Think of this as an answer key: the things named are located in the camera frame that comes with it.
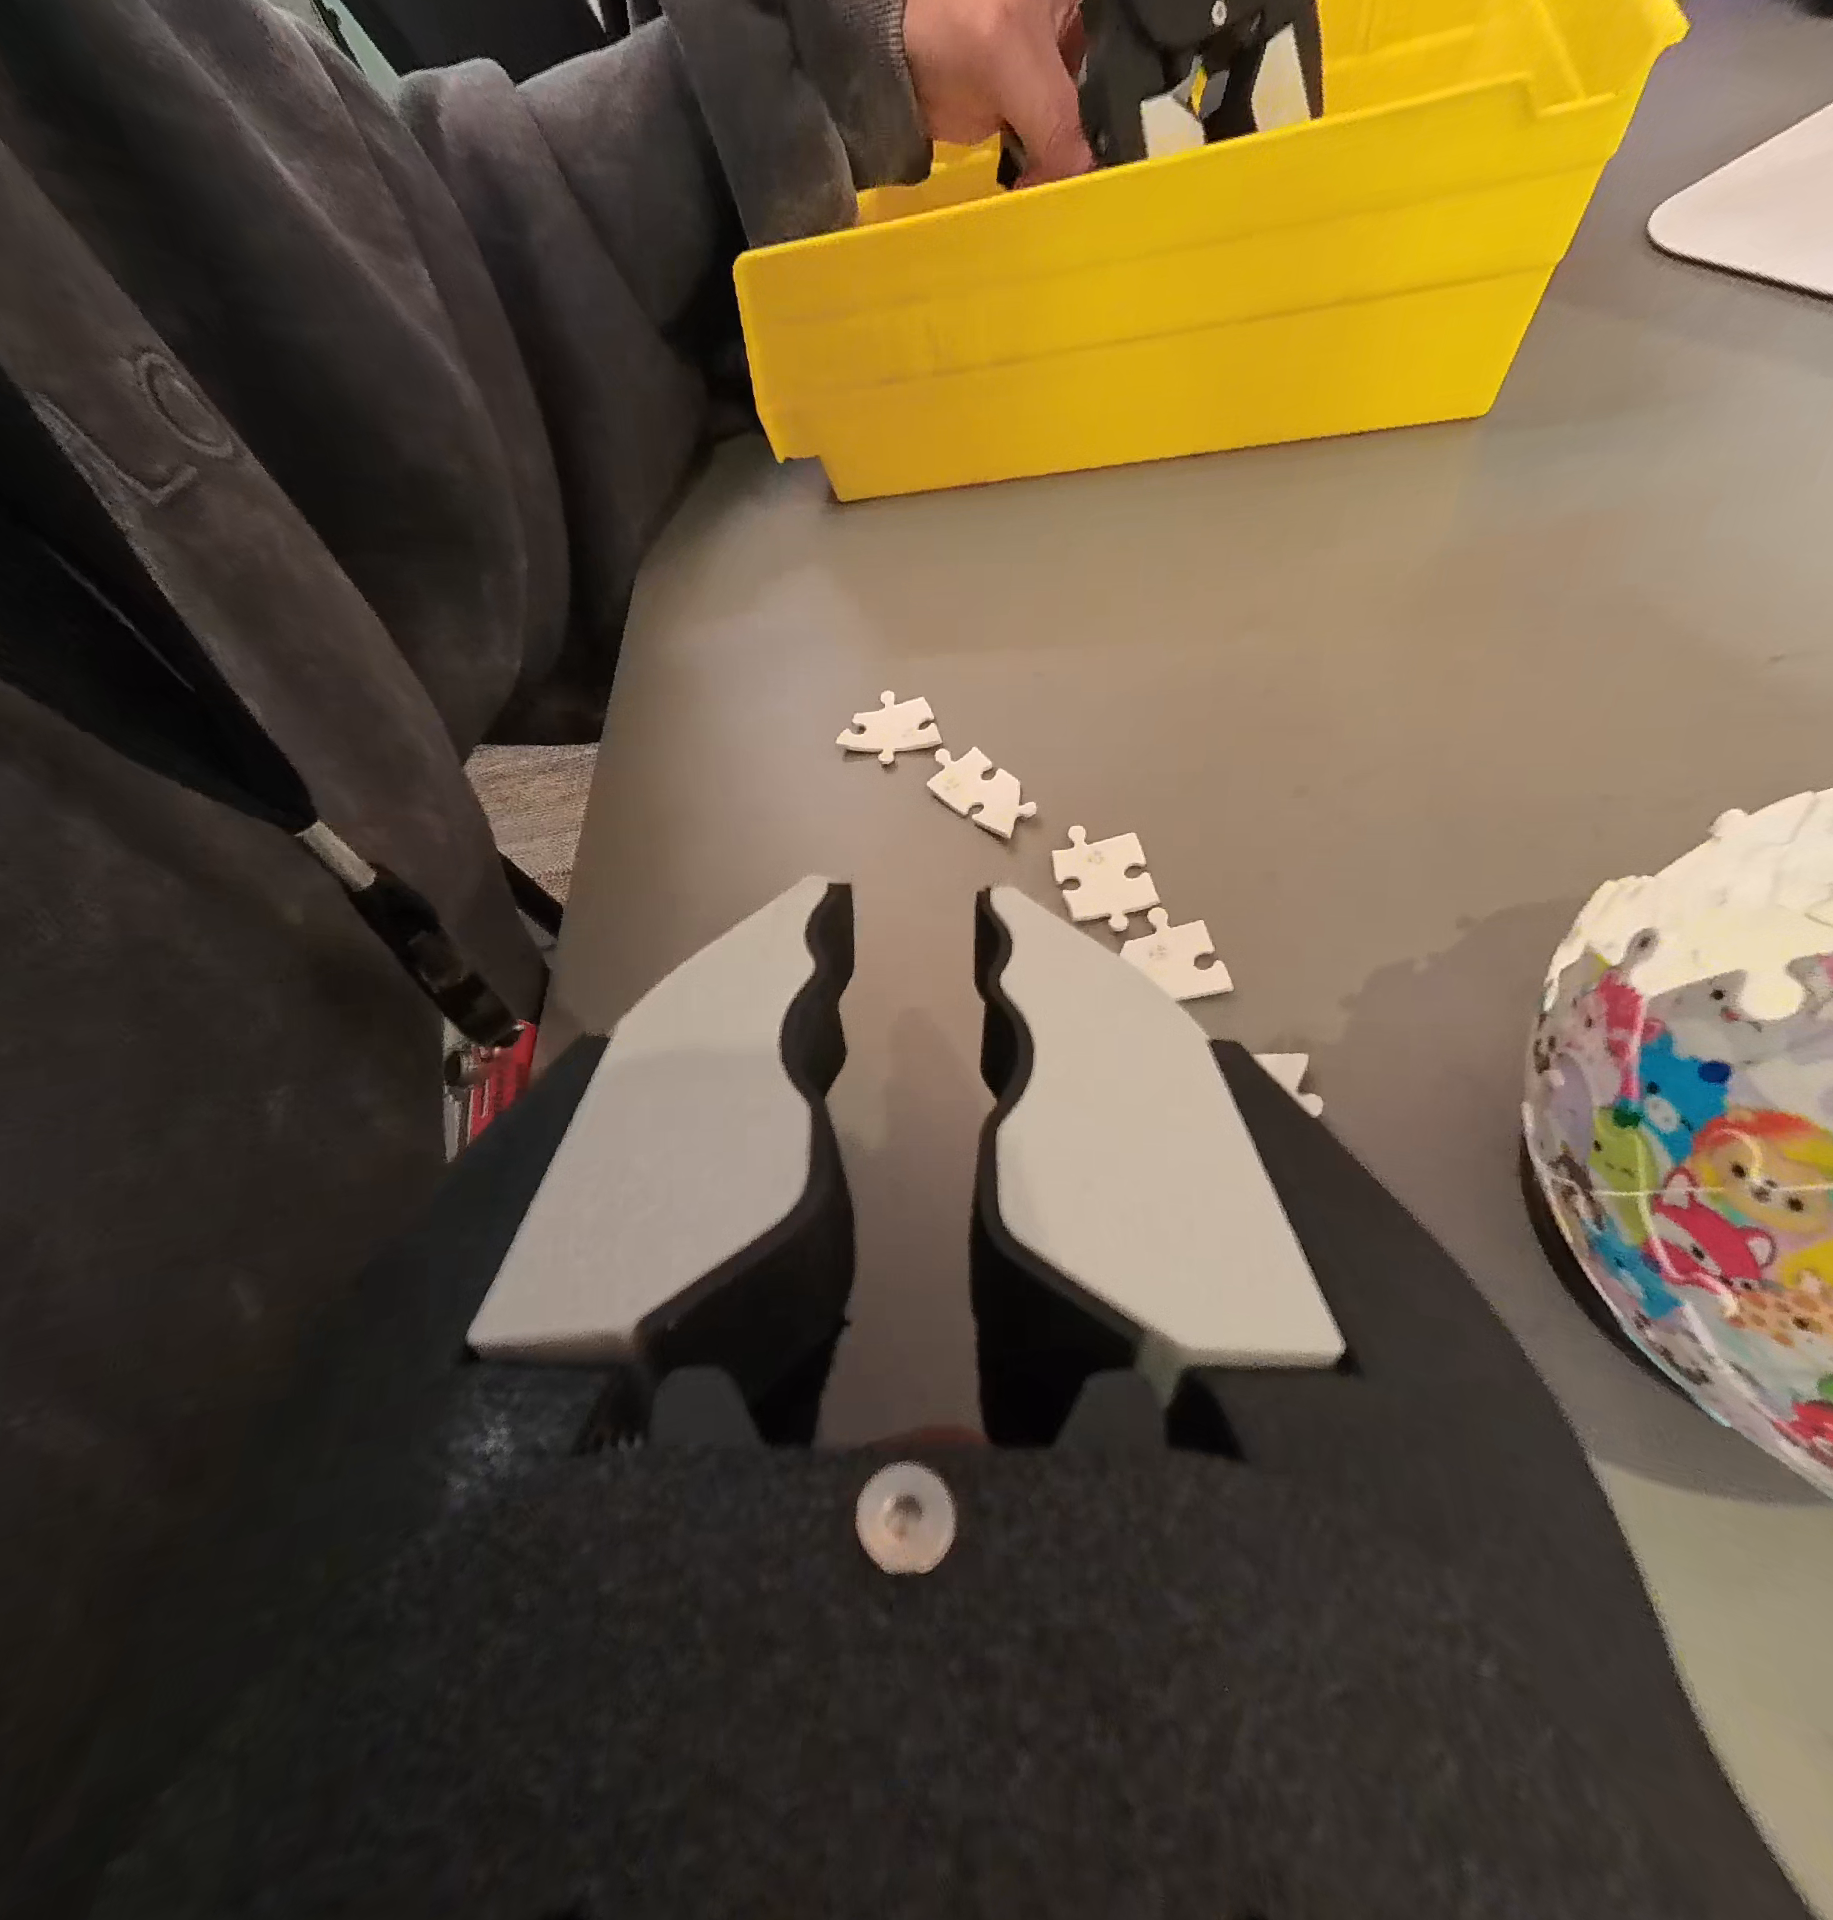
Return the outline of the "partly built white puzzle ball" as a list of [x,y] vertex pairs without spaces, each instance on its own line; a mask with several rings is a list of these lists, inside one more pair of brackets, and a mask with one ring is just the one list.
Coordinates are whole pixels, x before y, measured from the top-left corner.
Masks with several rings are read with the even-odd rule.
[[1609,877],[1526,1035],[1556,1269],[1687,1402],[1833,1499],[1833,786]]

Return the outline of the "yellow plastic bin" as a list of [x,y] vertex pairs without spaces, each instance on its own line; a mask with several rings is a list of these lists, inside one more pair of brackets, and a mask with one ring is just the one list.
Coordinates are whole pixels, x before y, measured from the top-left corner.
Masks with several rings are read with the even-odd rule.
[[1007,193],[993,144],[732,266],[759,423],[843,500],[1480,419],[1673,1],[1319,4],[1324,115]]

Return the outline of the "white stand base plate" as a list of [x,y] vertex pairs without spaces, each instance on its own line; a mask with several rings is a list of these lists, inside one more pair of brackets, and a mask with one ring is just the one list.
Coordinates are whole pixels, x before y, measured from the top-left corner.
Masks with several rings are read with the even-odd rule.
[[1674,193],[1646,232],[1682,264],[1833,303],[1833,103]]

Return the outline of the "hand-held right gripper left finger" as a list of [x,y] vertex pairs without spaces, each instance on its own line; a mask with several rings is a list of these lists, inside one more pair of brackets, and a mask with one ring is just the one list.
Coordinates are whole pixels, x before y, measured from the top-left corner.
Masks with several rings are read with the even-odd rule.
[[473,1357],[643,1389],[716,1369],[751,1410],[821,1407],[855,1283],[827,1106],[852,968],[852,889],[801,877],[614,1022],[475,1311]]

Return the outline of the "person's left forearm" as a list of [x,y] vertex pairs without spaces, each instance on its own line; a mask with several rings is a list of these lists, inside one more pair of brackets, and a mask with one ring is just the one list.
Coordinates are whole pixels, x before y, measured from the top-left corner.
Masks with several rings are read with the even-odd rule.
[[901,1],[666,1],[748,248],[856,223],[927,179]]

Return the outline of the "person's left hand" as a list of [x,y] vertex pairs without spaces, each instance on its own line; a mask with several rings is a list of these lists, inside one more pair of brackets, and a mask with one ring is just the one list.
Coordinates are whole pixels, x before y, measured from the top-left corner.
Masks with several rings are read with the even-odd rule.
[[1076,94],[1078,1],[908,1],[901,41],[934,144],[1007,132],[1024,153],[1024,186],[1092,170]]

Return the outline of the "red black object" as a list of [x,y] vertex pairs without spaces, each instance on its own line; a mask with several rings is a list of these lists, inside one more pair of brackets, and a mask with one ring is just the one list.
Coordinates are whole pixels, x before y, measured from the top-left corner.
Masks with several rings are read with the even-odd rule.
[[498,1046],[446,1030],[444,1151],[447,1163],[525,1093],[534,1043],[532,1019],[519,1019],[513,1039]]

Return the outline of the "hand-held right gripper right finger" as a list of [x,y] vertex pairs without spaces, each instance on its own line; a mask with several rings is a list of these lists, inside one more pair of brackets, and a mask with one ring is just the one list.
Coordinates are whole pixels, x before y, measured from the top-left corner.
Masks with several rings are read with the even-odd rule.
[[1229,1077],[1161,989],[1017,889],[975,897],[984,1410],[1098,1373],[1328,1372],[1345,1337]]

